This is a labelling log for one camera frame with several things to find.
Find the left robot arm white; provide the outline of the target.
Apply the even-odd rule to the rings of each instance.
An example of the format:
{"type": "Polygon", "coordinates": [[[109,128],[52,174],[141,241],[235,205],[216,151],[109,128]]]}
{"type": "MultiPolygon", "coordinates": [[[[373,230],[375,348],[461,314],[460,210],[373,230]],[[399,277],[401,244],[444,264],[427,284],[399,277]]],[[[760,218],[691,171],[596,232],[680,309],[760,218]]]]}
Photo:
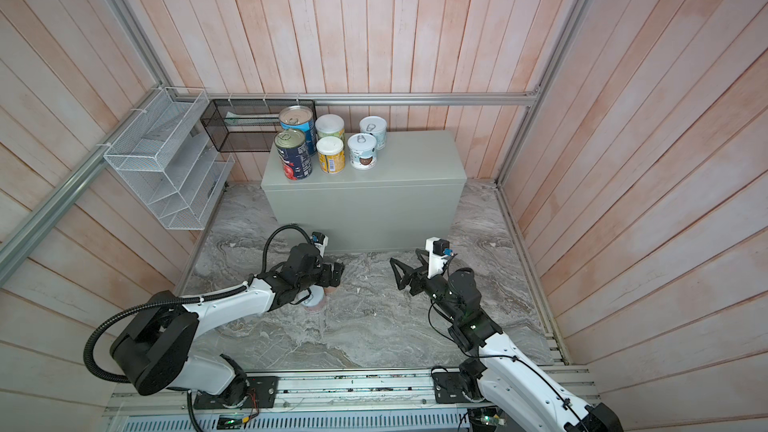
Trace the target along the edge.
{"type": "Polygon", "coordinates": [[[240,286],[196,297],[165,291],[125,310],[130,322],[110,347],[122,371],[121,382],[143,395],[164,389],[205,393],[225,406],[242,404],[250,382],[230,356],[217,359],[190,354],[207,332],[248,316],[262,316],[285,305],[319,302],[328,287],[340,285],[345,266],[323,257],[324,247],[300,243],[288,259],[240,286]]]}

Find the blue soup can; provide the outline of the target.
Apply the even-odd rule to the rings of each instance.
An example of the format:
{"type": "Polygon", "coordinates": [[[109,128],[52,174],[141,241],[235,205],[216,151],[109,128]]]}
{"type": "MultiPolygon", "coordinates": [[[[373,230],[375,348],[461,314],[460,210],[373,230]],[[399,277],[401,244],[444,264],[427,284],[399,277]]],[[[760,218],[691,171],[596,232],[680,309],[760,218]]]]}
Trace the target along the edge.
{"type": "Polygon", "coordinates": [[[303,105],[286,107],[279,113],[279,121],[284,129],[295,129],[303,132],[309,154],[316,154],[315,113],[311,108],[303,105]]]}

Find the orange can white lid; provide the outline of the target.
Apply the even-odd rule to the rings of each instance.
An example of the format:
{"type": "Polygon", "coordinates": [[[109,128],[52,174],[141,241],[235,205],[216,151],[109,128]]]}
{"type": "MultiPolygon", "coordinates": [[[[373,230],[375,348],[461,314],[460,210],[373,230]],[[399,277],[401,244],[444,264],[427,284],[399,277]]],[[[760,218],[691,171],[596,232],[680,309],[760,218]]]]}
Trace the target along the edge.
{"type": "Polygon", "coordinates": [[[336,136],[326,136],[317,143],[321,170],[327,174],[341,172],[346,164],[344,142],[336,136]]]}
{"type": "Polygon", "coordinates": [[[345,122],[343,118],[336,114],[324,114],[315,121],[315,130],[320,139],[325,137],[336,137],[341,140],[345,135],[345,122]]]}

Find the dark tomato can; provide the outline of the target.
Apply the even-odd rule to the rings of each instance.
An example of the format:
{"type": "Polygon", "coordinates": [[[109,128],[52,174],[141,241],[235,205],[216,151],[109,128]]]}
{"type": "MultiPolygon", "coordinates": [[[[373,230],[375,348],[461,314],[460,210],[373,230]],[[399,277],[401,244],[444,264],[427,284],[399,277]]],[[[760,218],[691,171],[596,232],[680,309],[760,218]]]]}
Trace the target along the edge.
{"type": "Polygon", "coordinates": [[[288,179],[302,180],[310,176],[312,162],[302,131],[284,129],[275,136],[274,144],[288,179]]]}

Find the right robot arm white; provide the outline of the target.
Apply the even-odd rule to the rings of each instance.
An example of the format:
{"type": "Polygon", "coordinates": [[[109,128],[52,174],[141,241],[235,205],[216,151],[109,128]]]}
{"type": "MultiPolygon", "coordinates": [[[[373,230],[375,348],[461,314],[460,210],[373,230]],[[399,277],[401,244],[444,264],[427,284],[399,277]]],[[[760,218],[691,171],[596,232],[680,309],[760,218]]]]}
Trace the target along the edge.
{"type": "Polygon", "coordinates": [[[418,267],[392,258],[397,288],[424,293],[430,308],[450,323],[447,337],[466,356],[459,376],[468,401],[487,401],[525,431],[621,431],[617,414],[606,404],[592,405],[552,379],[530,360],[481,306],[474,270],[448,271],[454,253],[418,249],[418,267]]]}

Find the orange can white lid front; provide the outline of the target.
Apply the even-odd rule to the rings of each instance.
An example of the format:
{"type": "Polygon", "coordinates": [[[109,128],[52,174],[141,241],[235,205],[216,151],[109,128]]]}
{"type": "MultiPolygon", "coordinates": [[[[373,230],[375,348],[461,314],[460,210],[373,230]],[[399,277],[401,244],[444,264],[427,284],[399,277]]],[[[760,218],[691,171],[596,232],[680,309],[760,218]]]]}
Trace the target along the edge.
{"type": "Polygon", "coordinates": [[[321,170],[327,174],[341,172],[346,164],[344,142],[336,136],[326,136],[317,143],[321,170]]]}

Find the pull-tab can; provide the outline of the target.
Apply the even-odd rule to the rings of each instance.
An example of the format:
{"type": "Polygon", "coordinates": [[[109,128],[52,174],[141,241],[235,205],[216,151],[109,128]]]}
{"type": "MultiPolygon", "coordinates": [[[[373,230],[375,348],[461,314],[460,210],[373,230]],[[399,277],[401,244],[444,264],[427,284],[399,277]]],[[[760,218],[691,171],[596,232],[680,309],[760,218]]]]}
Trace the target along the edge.
{"type": "Polygon", "coordinates": [[[323,287],[313,285],[308,289],[308,295],[301,302],[301,305],[308,310],[321,310],[326,304],[325,290],[323,287]]]}
{"type": "Polygon", "coordinates": [[[386,146],[387,121],[380,116],[367,116],[360,120],[361,133],[372,135],[376,139],[376,148],[383,149],[386,146]]]}
{"type": "Polygon", "coordinates": [[[369,170],[377,162],[377,140],[368,133],[357,133],[347,139],[349,160],[353,168],[369,170]]]}

